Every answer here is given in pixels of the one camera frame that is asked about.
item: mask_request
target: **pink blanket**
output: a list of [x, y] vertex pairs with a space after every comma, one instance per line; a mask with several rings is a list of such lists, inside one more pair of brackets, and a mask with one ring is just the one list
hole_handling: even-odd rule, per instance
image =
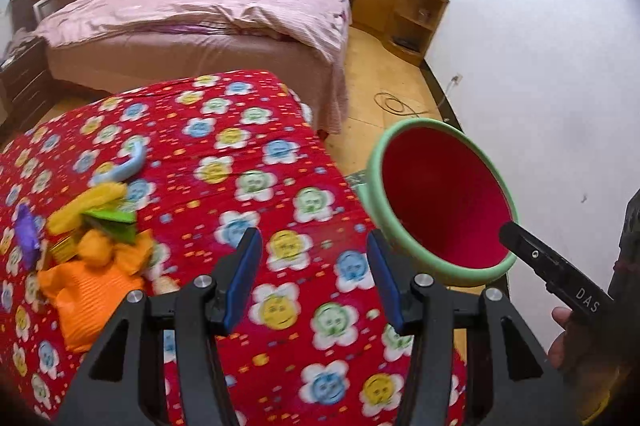
[[335, 65], [349, 12], [348, 0], [77, 0], [45, 18], [35, 34], [60, 47], [159, 22], [210, 22], [235, 30], [273, 30], [314, 48]]

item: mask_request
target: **purple toy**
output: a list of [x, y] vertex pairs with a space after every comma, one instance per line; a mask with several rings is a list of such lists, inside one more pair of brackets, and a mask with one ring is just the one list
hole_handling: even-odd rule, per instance
[[15, 219], [15, 236], [22, 250], [22, 264], [32, 270], [40, 258], [40, 241], [31, 211], [26, 204], [18, 205], [18, 217]]

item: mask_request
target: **metal bolt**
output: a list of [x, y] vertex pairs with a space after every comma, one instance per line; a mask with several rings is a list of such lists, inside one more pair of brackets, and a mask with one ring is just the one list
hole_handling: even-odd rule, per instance
[[414, 281], [419, 287], [431, 287], [433, 285], [433, 278], [425, 273], [416, 274]]
[[129, 303], [138, 303], [140, 300], [142, 300], [142, 297], [142, 291], [136, 289], [135, 291], [131, 291], [129, 292], [129, 294], [127, 294], [127, 301]]
[[485, 294], [486, 297], [491, 301], [500, 301], [502, 299], [502, 292], [500, 292], [500, 289], [497, 289], [495, 287], [489, 287], [485, 291]]
[[195, 280], [193, 280], [193, 284], [198, 289], [204, 289], [205, 287], [208, 287], [209, 285], [211, 285], [211, 282], [211, 276], [209, 276], [208, 274], [201, 274]]

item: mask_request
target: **bucket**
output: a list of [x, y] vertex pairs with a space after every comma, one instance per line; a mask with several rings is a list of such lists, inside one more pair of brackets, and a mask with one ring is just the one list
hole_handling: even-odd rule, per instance
[[516, 260], [498, 241], [500, 226], [517, 222], [510, 193], [481, 149], [448, 124], [393, 125], [356, 192], [391, 247], [442, 284], [487, 284]]

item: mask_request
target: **power cord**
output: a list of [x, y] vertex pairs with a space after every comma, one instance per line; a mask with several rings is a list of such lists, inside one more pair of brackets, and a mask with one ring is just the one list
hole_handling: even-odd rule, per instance
[[[442, 99], [437, 105], [438, 111], [440, 111], [440, 107], [447, 101], [447, 94], [453, 88], [453, 86], [457, 85], [460, 81], [459, 76], [454, 76], [445, 88], [444, 95]], [[385, 112], [389, 114], [393, 114], [394, 116], [412, 116], [412, 117], [420, 117], [423, 114], [434, 114], [432, 110], [425, 110], [423, 112], [416, 112], [411, 106], [406, 104], [404, 101], [398, 99], [398, 97], [390, 94], [389, 92], [378, 92], [375, 96], [373, 96], [373, 100], [376, 102], [376, 105], [382, 108]]]

